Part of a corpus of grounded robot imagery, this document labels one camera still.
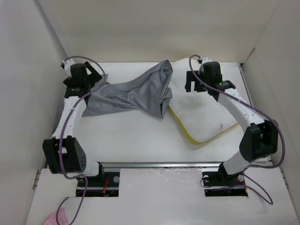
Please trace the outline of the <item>grey pillowcase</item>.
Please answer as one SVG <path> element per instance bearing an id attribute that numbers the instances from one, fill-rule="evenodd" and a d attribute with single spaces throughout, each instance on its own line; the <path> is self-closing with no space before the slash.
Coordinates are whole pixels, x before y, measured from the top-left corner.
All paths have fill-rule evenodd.
<path id="1" fill-rule="evenodd" d="M 142 110 L 162 119 L 173 97 L 172 75 L 171 63 L 164 60 L 129 82 L 106 83 L 91 94 L 83 116 Z"/>

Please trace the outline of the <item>pink cloth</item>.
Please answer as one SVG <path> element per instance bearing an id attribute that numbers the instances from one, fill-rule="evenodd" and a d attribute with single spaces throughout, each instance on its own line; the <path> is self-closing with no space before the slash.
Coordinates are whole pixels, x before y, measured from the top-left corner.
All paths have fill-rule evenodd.
<path id="1" fill-rule="evenodd" d="M 60 225 L 68 225 L 68 220 L 67 220 L 64 209 L 60 209 L 58 211 L 58 215 L 56 215 L 56 212 L 49 215 L 45 219 L 43 225 L 57 225 L 58 223 L 57 223 L 56 219 L 58 219 L 58 222 Z"/>

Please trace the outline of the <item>metal rail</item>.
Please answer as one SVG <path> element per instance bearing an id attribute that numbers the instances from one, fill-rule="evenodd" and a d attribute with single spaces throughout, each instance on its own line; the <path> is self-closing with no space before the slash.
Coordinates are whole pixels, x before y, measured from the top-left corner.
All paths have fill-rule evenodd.
<path id="1" fill-rule="evenodd" d="M 220 162 L 102 162 L 105 168 L 217 168 Z"/>

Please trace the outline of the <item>white pillow yellow edge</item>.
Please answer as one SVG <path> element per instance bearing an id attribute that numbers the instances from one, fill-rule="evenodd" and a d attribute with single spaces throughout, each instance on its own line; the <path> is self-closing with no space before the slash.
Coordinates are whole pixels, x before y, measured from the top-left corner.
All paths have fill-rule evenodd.
<path id="1" fill-rule="evenodd" d="M 186 72 L 190 70 L 188 58 L 171 65 L 172 99 L 168 109 L 191 144 L 205 143 L 237 124 L 234 117 L 206 92 L 185 92 Z"/>

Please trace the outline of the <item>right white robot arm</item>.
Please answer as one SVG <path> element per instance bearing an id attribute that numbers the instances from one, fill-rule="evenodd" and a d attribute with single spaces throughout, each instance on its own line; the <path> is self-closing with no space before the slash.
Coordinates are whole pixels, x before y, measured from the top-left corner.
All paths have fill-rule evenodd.
<path id="1" fill-rule="evenodd" d="M 207 92 L 227 109 L 243 130 L 238 152 L 219 165 L 217 179 L 221 184 L 229 184 L 254 161 L 277 152 L 277 125 L 247 104 L 231 81 L 223 80 L 218 62 L 205 62 L 198 71 L 187 71 L 185 90 Z"/>

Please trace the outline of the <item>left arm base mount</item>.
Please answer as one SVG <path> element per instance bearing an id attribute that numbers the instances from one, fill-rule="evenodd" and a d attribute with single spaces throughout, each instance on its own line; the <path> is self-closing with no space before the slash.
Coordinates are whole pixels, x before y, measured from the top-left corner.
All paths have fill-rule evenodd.
<path id="1" fill-rule="evenodd" d="M 118 197 L 120 169 L 100 166 L 97 176 L 77 178 L 76 197 Z"/>

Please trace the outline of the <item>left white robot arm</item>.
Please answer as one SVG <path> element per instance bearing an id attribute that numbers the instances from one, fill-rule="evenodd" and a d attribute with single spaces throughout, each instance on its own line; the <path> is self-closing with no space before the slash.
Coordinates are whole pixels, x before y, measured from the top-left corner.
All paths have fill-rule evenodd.
<path id="1" fill-rule="evenodd" d="M 87 108 L 92 88 L 103 76 L 89 63 L 76 63 L 72 58 L 64 60 L 61 67 L 67 73 L 63 81 L 66 86 L 64 107 L 59 124 L 50 139 L 42 147 L 50 172 L 89 177 L 89 181 L 100 186 L 105 181 L 101 165 L 87 158 L 76 136 L 80 131 L 80 120 Z"/>

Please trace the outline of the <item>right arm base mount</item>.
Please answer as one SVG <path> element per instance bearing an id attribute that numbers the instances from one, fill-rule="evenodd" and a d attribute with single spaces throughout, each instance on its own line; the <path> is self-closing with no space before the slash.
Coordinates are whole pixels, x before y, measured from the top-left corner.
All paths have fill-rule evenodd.
<path id="1" fill-rule="evenodd" d="M 243 172 L 228 175 L 223 166 L 217 170 L 203 170 L 201 186 L 206 197 L 248 197 Z"/>

